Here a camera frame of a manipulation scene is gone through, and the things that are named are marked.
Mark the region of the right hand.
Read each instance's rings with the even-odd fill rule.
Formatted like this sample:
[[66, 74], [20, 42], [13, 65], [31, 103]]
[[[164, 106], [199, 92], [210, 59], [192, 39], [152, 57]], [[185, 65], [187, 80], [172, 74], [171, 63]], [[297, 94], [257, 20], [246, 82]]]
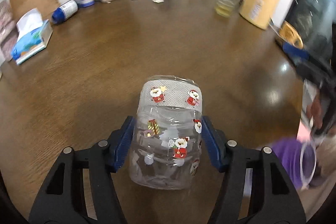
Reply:
[[313, 125], [316, 128], [321, 128], [323, 125], [321, 96], [319, 93], [314, 97], [313, 102], [306, 108], [306, 116], [313, 119]]

